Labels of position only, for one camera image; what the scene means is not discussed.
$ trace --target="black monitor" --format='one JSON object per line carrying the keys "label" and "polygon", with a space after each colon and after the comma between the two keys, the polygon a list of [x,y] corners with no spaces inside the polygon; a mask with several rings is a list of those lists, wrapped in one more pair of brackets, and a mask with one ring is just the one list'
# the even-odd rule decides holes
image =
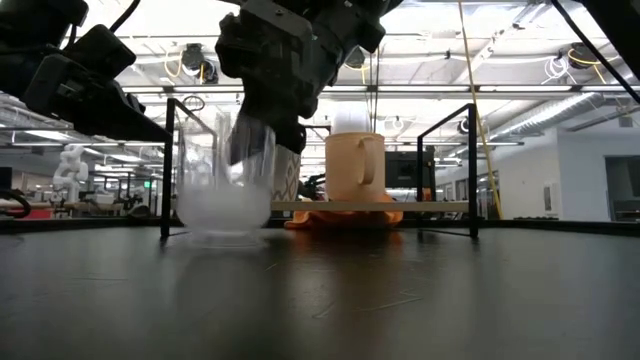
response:
{"label": "black monitor", "polygon": [[[427,149],[423,153],[422,188],[430,188],[435,182],[434,151]],[[386,187],[415,188],[418,181],[417,152],[387,152]]]}

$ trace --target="black metal frame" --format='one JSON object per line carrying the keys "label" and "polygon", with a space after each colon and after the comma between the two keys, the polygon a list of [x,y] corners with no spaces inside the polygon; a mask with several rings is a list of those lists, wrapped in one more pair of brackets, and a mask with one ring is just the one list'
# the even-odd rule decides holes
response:
{"label": "black metal frame", "polygon": [[[465,111],[468,112],[468,117],[469,117],[469,141],[467,143],[469,146],[469,234],[468,235],[472,239],[477,239],[478,238],[478,205],[477,205],[478,194],[476,190],[478,189],[478,130],[477,130],[478,108],[476,107],[475,104],[469,103],[464,105],[463,107],[454,111],[446,118],[440,120],[437,124],[433,125],[427,131],[423,132],[418,136],[418,159],[416,161],[418,176],[416,181],[416,192],[417,192],[418,201],[422,202],[424,200],[424,196],[422,194],[422,184],[424,182],[422,169],[424,167],[423,152],[424,152],[425,136],[431,134],[436,129],[448,123],[449,121],[456,118],[458,115],[464,113]],[[432,180],[430,184],[432,189],[431,200],[436,201],[436,192],[434,191],[435,179],[431,179],[431,180]]]}
{"label": "black metal frame", "polygon": [[167,99],[167,122],[165,130],[172,134],[171,139],[164,144],[164,162],[162,173],[162,215],[160,218],[160,239],[164,242],[171,236],[169,234],[171,228],[171,196],[173,195],[173,133],[176,122],[176,109],[184,112],[188,118],[196,121],[203,128],[209,127],[198,117],[193,111],[189,110],[183,103],[177,99]]}

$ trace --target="black table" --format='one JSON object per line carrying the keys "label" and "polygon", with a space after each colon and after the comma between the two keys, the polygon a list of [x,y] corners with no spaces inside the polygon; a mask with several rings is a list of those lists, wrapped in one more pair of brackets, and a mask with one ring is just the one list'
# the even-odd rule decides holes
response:
{"label": "black table", "polygon": [[640,359],[637,239],[158,236],[0,236],[0,359]]}

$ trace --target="orange mug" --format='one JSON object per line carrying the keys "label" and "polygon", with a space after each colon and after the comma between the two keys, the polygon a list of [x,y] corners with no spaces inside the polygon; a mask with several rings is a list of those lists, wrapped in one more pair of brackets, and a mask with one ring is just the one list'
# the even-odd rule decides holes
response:
{"label": "orange mug", "polygon": [[384,137],[342,133],[325,140],[326,184],[330,200],[376,202],[385,193]]}

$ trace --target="white powder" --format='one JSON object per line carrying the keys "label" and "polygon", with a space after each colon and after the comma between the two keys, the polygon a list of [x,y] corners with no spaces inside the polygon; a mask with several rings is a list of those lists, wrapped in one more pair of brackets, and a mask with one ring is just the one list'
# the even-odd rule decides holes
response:
{"label": "white powder", "polygon": [[195,231],[246,234],[264,225],[271,215],[271,192],[255,185],[189,184],[180,190],[178,216]]}

